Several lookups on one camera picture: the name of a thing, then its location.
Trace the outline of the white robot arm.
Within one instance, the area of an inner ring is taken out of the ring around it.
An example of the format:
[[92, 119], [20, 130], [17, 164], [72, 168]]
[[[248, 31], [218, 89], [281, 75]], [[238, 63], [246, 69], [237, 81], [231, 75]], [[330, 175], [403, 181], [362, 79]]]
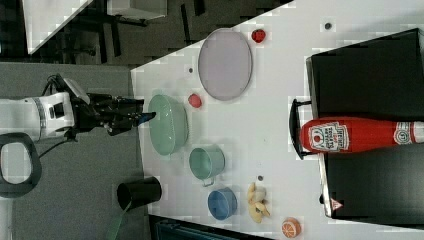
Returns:
[[75, 96], [61, 92], [50, 96], [1, 100], [1, 133], [24, 133], [34, 142], [105, 128], [110, 136], [130, 131], [155, 118], [143, 111], [144, 100], [110, 94]]

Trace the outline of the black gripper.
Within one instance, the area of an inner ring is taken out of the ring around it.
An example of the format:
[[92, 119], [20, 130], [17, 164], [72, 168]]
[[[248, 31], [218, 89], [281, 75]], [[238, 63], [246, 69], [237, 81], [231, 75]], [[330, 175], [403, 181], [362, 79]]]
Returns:
[[110, 136], [115, 136], [121, 132], [119, 127], [137, 127], [156, 116], [155, 112], [134, 113], [121, 120], [118, 108], [143, 108], [144, 100], [96, 93], [88, 93], [87, 97], [88, 102], [76, 95], [70, 98], [74, 125], [68, 130], [69, 136], [90, 132], [96, 127], [103, 127]]

